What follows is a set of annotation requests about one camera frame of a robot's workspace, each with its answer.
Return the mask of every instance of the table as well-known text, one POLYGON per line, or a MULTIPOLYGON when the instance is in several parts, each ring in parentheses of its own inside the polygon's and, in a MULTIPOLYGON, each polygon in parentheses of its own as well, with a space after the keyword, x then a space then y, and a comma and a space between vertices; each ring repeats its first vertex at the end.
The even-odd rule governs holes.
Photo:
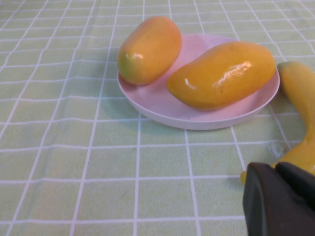
POLYGON ((312 0, 3 0, 0 236, 246 235, 239 174, 298 144, 301 118, 281 92, 215 131, 138 114, 115 60, 152 15, 315 69, 312 0))

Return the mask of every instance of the plate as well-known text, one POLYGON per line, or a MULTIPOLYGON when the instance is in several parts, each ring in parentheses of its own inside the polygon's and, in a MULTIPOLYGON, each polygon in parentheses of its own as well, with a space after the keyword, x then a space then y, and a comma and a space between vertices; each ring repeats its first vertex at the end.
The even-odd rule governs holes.
POLYGON ((166 87, 167 79, 175 70, 206 50, 232 41, 235 39, 218 35, 183 34, 181 53, 163 76, 149 85, 137 86, 126 82, 118 73, 120 89, 137 111, 168 126, 212 130, 245 122, 259 113, 276 95, 280 86, 277 69, 268 83, 252 95, 230 106, 210 112, 198 111, 183 104, 170 94, 166 87))

